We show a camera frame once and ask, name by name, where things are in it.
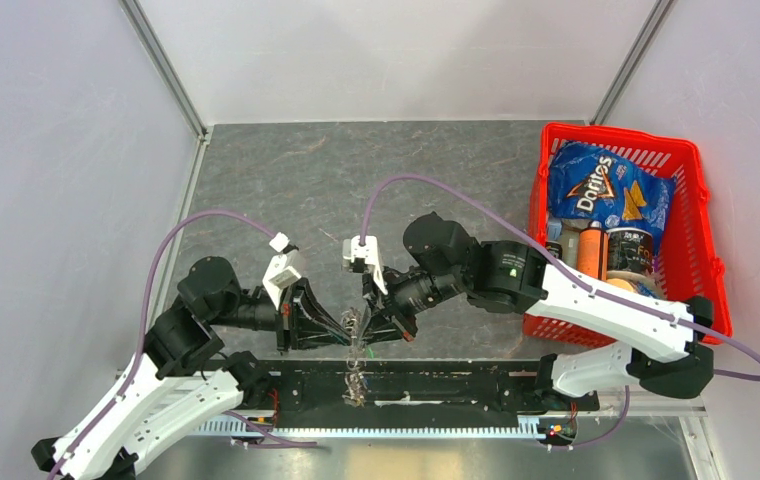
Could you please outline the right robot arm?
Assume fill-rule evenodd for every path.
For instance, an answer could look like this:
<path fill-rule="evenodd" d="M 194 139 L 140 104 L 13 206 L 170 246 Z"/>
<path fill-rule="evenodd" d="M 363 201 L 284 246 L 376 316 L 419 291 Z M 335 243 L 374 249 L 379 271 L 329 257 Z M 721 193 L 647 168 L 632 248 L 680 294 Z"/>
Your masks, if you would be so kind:
<path fill-rule="evenodd" d="M 703 297 L 682 303 L 633 293 L 568 267 L 538 245 L 481 242 L 434 213 L 413 221 L 403 244 L 414 260 L 404 272 L 383 265 L 373 236 L 343 244 L 344 267 L 363 277 L 367 313 L 358 335 L 367 343 L 412 341 L 419 313 L 464 296 L 490 313 L 555 319 L 609 338 L 603 347 L 540 359 L 533 395 L 547 409 L 631 385 L 692 399 L 713 378 L 714 354 L 702 344 L 713 309 Z"/>

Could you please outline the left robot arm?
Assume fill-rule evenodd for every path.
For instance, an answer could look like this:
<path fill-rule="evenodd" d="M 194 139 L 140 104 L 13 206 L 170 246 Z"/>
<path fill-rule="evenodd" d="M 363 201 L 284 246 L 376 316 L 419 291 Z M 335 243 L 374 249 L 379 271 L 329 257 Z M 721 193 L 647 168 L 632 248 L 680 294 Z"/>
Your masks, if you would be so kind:
<path fill-rule="evenodd" d="M 225 355 L 214 329 L 272 332 L 280 352 L 349 344 L 349 333 L 292 265 L 295 257 L 272 259 L 271 291 L 241 287 L 222 257 L 194 263 L 146 332 L 141 354 L 101 403 L 69 433 L 36 442 L 31 455 L 38 469 L 62 479 L 133 479 L 216 415 L 276 408 L 269 371 L 249 351 Z"/>

